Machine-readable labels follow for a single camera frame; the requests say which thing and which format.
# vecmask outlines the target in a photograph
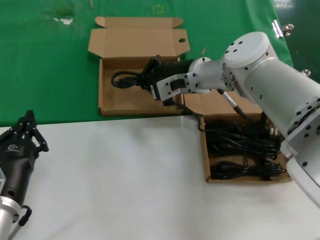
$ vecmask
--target green cloth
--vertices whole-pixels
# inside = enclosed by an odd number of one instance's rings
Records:
[[[272,0],[92,1],[93,8],[90,0],[1,1],[0,126],[28,109],[40,124],[121,119],[98,113],[99,58],[88,52],[97,16],[181,17],[191,47],[186,59],[220,59],[241,35],[263,31],[280,60],[292,65],[284,38],[272,29],[278,18]]]

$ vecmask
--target white table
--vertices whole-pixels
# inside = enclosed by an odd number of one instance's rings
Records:
[[[38,128],[50,151],[16,240],[320,240],[320,210],[293,182],[205,183],[191,117]]]

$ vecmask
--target open cardboard box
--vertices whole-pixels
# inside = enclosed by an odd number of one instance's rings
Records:
[[[99,63],[98,108],[102,116],[180,115],[177,106],[164,107],[139,86],[119,89],[111,85],[118,71],[140,73],[151,57],[176,62],[189,51],[187,31],[175,29],[183,23],[177,17],[102,17],[95,22],[103,28],[91,31],[88,50],[102,59]],[[183,95],[174,98],[184,103]]]
[[[261,117],[261,108],[257,105],[249,102],[248,100],[240,97],[235,92],[228,92],[230,97],[242,108],[242,110],[254,119],[259,120]],[[240,115],[235,113],[230,104],[217,92],[213,91],[208,94],[189,94],[184,95],[185,104],[196,113],[201,113],[204,117],[201,119],[201,128],[205,127],[206,123],[210,123],[214,120],[226,120],[226,121],[236,121],[237,123],[245,123],[247,120],[242,118]],[[225,156],[225,157],[215,157],[211,153],[208,153],[206,134],[200,132],[201,149],[202,149],[202,160],[203,160],[203,170],[204,179],[207,183],[247,183],[247,184],[274,184],[274,183],[284,183],[290,182],[290,178],[287,172],[282,173],[280,176],[276,177],[274,180],[265,181],[260,177],[255,176],[242,176],[229,180],[219,180],[211,179],[210,166],[216,164],[219,161],[231,161],[237,164],[243,164],[243,156]],[[275,163],[280,163],[282,168],[287,168],[287,159],[281,153],[278,155]],[[254,164],[253,160],[248,158],[249,164]]]

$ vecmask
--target black power cable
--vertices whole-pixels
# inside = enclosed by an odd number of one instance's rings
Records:
[[[243,165],[219,161],[210,166],[212,179],[258,176],[268,181],[287,171],[279,163],[273,162],[280,153],[281,138],[270,134],[266,120],[246,124],[216,120],[207,123],[205,130],[209,153],[216,157],[243,156],[245,160]],[[248,157],[255,160],[255,165],[249,165]]]
[[[115,80],[116,77],[120,75],[131,75],[121,77],[118,80]],[[118,71],[111,77],[111,84],[112,86],[118,89],[128,89],[133,86],[136,86],[139,82],[139,79],[142,77],[141,73],[134,72],[134,71]]]

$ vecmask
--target box flap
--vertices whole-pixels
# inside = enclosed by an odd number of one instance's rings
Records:
[[[180,17],[103,17],[97,16],[95,22],[104,28],[175,28],[184,22]]]
[[[182,24],[180,18],[97,17],[96,22],[113,26],[91,31],[88,50],[102,58],[176,57],[190,50],[187,31],[172,28]]]
[[[190,47],[184,29],[101,28],[91,31],[88,50],[102,58],[151,58],[176,57]]]
[[[227,92],[246,114],[260,114],[262,109],[234,91]],[[184,104],[196,113],[205,116],[234,114],[235,110],[216,90],[204,94],[184,94]]]

